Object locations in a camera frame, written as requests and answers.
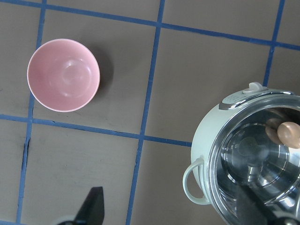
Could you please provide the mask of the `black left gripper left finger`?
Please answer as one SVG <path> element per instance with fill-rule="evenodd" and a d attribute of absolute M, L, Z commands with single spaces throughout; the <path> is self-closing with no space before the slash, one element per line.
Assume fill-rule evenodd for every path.
<path fill-rule="evenodd" d="M 102 225 L 104 221 L 104 192 L 102 187 L 93 187 L 77 215 L 73 225 Z"/>

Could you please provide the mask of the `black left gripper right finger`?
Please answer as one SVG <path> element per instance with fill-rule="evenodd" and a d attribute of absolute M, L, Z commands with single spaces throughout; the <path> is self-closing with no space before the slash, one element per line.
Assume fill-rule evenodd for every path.
<path fill-rule="evenodd" d="M 248 186 L 239 186 L 236 213 L 240 225 L 294 225 L 295 216 L 281 210 L 272 210 Z"/>

